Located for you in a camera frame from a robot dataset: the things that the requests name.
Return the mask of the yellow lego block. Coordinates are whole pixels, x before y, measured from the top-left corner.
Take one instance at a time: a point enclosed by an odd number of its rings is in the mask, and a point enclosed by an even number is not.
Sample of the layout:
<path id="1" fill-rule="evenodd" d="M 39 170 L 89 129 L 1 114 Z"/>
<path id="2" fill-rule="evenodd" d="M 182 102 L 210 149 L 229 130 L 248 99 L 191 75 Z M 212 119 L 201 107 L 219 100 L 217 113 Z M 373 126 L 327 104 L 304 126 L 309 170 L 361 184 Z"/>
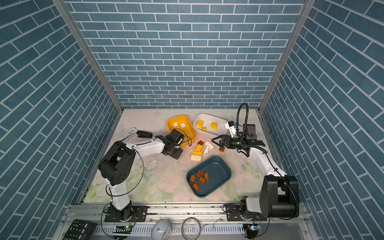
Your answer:
<path id="1" fill-rule="evenodd" d="M 203 150 L 203 148 L 204 148 L 204 147 L 203 147 L 202 145 L 198 144 L 198 146 L 196 147 L 196 152 L 201 153 L 202 150 Z"/>

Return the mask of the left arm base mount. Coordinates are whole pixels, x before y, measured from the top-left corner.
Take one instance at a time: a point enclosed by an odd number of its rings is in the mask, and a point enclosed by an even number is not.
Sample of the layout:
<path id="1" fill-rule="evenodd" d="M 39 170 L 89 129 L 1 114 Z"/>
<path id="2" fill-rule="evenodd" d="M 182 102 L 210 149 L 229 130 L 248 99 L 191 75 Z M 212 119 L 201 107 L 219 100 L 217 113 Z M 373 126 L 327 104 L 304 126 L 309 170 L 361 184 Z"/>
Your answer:
<path id="1" fill-rule="evenodd" d="M 109 205 L 103 210 L 106 223 L 134 223 L 144 222 L 147 217 L 148 206 L 130 206 L 123 210 L 117 210 L 113 205 Z"/>

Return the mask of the white long lego brick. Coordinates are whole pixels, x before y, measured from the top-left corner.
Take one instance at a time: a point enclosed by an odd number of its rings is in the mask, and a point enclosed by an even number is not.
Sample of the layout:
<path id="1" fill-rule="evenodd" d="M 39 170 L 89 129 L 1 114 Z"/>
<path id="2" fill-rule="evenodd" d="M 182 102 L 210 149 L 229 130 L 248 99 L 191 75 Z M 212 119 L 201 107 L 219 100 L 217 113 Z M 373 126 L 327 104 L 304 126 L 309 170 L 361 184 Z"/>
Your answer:
<path id="1" fill-rule="evenodd" d="M 191 155 L 191 160 L 200 162 L 202 160 L 202 156 L 201 155 Z"/>

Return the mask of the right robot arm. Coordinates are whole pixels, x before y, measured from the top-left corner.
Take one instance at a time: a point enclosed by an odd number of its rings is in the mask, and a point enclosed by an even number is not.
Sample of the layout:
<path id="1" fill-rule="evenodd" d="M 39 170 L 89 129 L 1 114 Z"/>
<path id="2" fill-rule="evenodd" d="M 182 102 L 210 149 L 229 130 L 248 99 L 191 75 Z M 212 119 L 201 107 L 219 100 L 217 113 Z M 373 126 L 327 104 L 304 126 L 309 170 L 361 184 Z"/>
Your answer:
<path id="1" fill-rule="evenodd" d="M 299 183 L 296 177 L 288 176 L 269 157 L 265 144 L 260 140 L 247 140 L 229 135 L 215 137 L 211 142 L 221 148 L 236 150 L 249 157 L 264 174 L 258 197 L 245 197 L 241 200 L 241 213 L 262 214 L 265 218 L 290 220 L 297 218 L 299 207 Z"/>

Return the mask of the yellow lego cube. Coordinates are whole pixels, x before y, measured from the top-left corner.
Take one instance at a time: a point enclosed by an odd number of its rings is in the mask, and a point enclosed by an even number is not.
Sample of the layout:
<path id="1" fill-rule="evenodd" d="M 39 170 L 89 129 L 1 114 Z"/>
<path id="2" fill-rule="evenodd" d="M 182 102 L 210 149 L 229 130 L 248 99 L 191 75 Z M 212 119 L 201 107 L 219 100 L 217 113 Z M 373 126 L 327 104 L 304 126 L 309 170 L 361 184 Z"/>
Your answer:
<path id="1" fill-rule="evenodd" d="M 217 123 L 211 123 L 211 129 L 216 130 L 217 127 L 218 127 L 218 124 L 217 124 Z"/>
<path id="2" fill-rule="evenodd" d="M 200 121 L 198 121 L 197 126 L 198 126 L 199 128 L 202 128 L 202 127 L 203 127 L 203 124 L 204 124 L 204 122 L 203 122 L 202 120 L 200 120 Z"/>

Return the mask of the yellow lego cube front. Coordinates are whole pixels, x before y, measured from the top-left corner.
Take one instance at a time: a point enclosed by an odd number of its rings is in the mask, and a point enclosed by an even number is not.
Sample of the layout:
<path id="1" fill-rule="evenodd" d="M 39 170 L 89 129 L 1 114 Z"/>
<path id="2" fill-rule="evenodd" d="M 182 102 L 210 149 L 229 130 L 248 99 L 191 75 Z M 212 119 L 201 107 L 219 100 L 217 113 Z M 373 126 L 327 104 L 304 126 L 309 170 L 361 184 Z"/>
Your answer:
<path id="1" fill-rule="evenodd" d="M 217 123 L 211 123 L 211 129 L 216 130 L 217 127 L 218 127 L 218 124 L 217 124 Z"/>

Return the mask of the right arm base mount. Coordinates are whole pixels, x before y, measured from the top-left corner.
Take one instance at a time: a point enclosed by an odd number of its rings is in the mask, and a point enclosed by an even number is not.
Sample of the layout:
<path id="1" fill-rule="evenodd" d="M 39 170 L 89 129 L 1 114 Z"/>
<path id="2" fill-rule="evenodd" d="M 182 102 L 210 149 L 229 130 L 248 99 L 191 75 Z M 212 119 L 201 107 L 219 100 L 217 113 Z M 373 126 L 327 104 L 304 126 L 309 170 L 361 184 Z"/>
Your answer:
<path id="1" fill-rule="evenodd" d="M 222 210 L 226 214 L 227 221 L 239 222 L 239 221 L 266 221 L 261 213 L 248 212 L 238 204 L 229 203 L 222 206 Z"/>

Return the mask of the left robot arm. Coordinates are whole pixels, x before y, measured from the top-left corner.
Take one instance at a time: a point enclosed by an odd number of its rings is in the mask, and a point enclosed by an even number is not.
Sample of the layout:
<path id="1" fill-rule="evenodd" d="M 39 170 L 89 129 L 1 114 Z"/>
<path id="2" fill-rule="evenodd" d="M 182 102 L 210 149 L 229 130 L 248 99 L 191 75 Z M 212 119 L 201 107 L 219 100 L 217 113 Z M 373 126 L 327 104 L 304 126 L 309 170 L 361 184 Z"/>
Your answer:
<path id="1" fill-rule="evenodd" d="M 115 142 L 98 165 L 102 177 L 108 184 L 107 194 L 112 198 L 112 206 L 121 212 L 131 205 L 126 180 L 135 160 L 159 153 L 177 160 L 183 152 L 181 145 L 185 139 L 188 144 L 192 143 L 184 131 L 173 129 L 166 136 L 158 135 L 140 143 Z"/>

